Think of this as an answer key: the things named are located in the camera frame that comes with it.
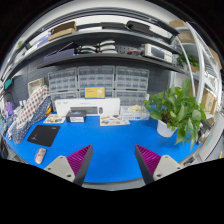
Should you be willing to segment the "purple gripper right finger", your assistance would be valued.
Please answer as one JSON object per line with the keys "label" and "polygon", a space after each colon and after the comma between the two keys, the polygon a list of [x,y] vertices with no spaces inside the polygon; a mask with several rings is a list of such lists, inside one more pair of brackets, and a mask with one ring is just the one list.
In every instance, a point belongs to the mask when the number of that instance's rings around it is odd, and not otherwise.
{"label": "purple gripper right finger", "polygon": [[182,169],[182,166],[169,155],[160,156],[140,145],[135,145],[135,156],[145,184]]}

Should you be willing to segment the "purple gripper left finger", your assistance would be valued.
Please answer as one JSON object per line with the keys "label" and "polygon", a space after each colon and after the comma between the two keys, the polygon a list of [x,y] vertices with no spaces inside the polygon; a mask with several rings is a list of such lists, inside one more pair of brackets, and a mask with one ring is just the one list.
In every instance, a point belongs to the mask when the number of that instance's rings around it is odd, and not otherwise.
{"label": "purple gripper left finger", "polygon": [[92,145],[88,145],[69,156],[57,157],[44,170],[81,186],[92,156]]}

